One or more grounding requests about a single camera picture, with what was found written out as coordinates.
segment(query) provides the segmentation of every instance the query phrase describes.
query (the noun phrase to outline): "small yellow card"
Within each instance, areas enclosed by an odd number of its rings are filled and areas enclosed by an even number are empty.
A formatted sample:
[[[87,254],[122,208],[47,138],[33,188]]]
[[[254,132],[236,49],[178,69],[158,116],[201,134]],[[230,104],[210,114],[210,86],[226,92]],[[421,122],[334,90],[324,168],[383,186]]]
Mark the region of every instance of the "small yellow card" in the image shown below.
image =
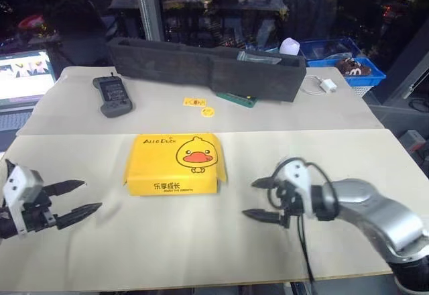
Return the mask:
[[[206,99],[196,99],[193,97],[185,97],[183,99],[184,106],[197,106],[197,107],[206,107],[207,100]]]
[[[227,174],[221,143],[210,133],[138,135],[124,183],[131,195],[217,193]]]

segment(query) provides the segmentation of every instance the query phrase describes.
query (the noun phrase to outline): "laptop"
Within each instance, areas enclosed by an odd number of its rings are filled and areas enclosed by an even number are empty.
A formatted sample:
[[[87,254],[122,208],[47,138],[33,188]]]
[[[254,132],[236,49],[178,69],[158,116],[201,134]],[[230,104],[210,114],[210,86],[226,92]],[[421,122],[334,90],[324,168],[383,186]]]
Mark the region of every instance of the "laptop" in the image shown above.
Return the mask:
[[[10,146],[36,103],[54,83],[45,50],[0,56],[0,152]]]

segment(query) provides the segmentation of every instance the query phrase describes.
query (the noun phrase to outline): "laptop screen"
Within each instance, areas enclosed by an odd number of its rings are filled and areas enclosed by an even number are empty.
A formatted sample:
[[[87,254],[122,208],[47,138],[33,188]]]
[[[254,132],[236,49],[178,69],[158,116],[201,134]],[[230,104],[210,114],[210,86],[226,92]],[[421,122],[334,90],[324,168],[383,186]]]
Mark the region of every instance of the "laptop screen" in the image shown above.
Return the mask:
[[[45,50],[0,56],[0,110],[35,105],[54,82]]]

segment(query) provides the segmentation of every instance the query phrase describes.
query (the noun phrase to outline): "remote controller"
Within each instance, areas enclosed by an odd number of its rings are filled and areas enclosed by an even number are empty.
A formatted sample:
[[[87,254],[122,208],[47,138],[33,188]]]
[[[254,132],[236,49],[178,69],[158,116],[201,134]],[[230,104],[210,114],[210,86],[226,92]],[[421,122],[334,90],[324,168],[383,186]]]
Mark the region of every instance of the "remote controller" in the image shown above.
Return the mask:
[[[101,93],[101,112],[106,117],[118,117],[133,109],[133,103],[118,76],[112,73],[112,76],[94,78],[93,85]]]

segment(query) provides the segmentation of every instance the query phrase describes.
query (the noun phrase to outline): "white cable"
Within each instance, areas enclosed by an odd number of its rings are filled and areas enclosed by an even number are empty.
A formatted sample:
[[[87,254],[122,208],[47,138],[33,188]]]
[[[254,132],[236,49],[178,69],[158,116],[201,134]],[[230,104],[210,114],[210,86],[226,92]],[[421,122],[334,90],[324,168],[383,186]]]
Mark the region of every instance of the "white cable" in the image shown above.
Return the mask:
[[[308,80],[312,80],[313,82],[316,82],[317,83],[317,87],[318,88],[320,88],[320,91],[317,91],[317,92],[314,92],[314,91],[307,91],[304,87],[302,87],[302,85],[301,85],[301,87],[300,87],[300,90],[302,91],[302,92],[304,92],[304,93],[306,93],[306,94],[309,94],[309,95],[325,95],[326,94],[326,92],[323,90],[323,89],[321,89],[321,87],[320,87],[320,83],[323,81],[323,79],[321,78],[321,77],[319,77],[319,76],[316,76],[316,75],[306,75],[305,77],[304,77],[304,80],[305,79],[308,79]]]

